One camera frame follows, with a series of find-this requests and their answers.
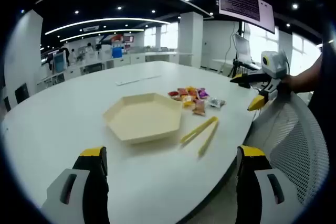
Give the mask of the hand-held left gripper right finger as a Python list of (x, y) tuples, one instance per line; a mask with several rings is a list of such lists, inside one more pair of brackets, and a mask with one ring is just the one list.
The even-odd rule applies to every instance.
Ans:
[(237, 148), (236, 223), (292, 223), (303, 210), (295, 185), (255, 147)]

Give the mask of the person's right hand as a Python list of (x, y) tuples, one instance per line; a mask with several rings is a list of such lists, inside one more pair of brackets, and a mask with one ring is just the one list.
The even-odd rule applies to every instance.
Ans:
[(286, 75), (283, 77), (280, 81), (280, 83), (277, 86), (278, 93), (281, 94), (290, 94), (292, 91), (292, 78), (291, 75)]

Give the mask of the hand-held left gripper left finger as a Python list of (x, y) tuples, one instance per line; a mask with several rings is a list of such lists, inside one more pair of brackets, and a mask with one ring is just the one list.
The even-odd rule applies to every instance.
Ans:
[(109, 223), (106, 147), (81, 152), (47, 188), (41, 211), (50, 223)]

